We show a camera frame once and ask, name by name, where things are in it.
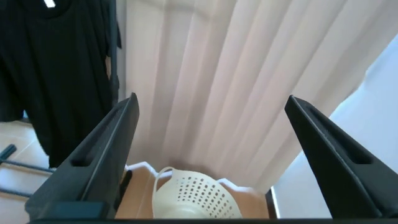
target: pleated curtain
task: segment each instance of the pleated curtain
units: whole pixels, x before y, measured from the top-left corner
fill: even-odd
[[[301,148],[290,94],[326,115],[398,33],[395,0],[118,0],[129,164],[267,192]]]

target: basket handle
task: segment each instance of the basket handle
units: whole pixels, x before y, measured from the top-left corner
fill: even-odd
[[[157,174],[156,179],[155,179],[155,184],[154,184],[154,190],[153,190],[153,193],[152,193],[152,199],[154,198],[154,195],[155,195],[155,193],[156,193],[156,191],[157,191],[157,181],[160,179],[160,176],[161,176],[164,172],[166,172],[167,170],[169,170],[169,169],[174,170],[173,167],[164,167],[164,168]]]

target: clothes rack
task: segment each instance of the clothes rack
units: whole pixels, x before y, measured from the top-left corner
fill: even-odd
[[[110,42],[111,42],[111,75],[109,79],[109,84],[111,85],[111,94],[112,94],[112,106],[114,106],[118,100],[119,100],[119,78],[117,74],[117,47],[118,47],[118,20],[116,18],[116,0],[110,0],[109,1],[109,31],[110,31]],[[21,122],[24,123],[30,123],[28,118],[23,118],[20,120]],[[39,166],[33,166],[29,164],[25,164],[22,162],[17,162],[17,161],[10,161],[8,158],[17,151],[17,147],[14,144],[10,144],[8,147],[3,149],[0,152],[0,164],[5,163],[5,164],[10,164],[13,166],[18,166],[18,167],[24,167],[26,169],[31,169],[31,170],[38,170],[42,172],[48,172],[48,173],[53,173],[53,169],[47,169]],[[5,193],[5,194],[11,194],[11,195],[17,195],[21,197],[27,197],[29,198],[32,194],[31,193],[26,193],[26,192],[21,192],[18,190],[13,190],[13,189],[6,189],[0,187],[0,192]]]

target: curtain fold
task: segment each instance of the curtain fold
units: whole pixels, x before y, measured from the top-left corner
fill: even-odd
[[[294,94],[330,114],[398,31],[394,0],[133,0],[129,163],[204,172],[266,192],[300,146]]]

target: black t-shirt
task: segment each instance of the black t-shirt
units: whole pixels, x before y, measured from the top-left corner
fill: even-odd
[[[26,110],[57,167],[111,109],[108,2],[0,1],[0,121]]]

